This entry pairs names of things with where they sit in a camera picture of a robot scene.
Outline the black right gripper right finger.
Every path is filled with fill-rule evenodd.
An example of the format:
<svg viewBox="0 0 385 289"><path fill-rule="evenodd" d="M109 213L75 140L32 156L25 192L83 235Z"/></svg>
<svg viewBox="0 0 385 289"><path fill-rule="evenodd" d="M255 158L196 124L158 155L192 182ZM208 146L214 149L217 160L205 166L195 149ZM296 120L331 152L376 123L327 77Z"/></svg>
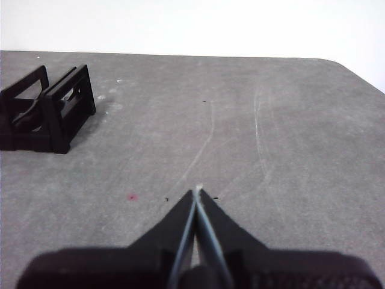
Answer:
<svg viewBox="0 0 385 289"><path fill-rule="evenodd" d="M379 288L369 264L333 251L272 249L234 222L196 188L202 255L225 288Z"/></svg>

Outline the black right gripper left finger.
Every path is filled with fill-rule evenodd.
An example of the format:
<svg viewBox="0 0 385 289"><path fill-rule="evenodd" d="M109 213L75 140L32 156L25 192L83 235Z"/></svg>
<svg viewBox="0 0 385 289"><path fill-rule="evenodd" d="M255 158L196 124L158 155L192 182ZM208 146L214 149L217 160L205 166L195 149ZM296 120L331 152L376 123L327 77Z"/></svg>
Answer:
<svg viewBox="0 0 385 289"><path fill-rule="evenodd" d="M125 247L72 247L36 256L18 288L166 288L194 220L188 191L152 229Z"/></svg>

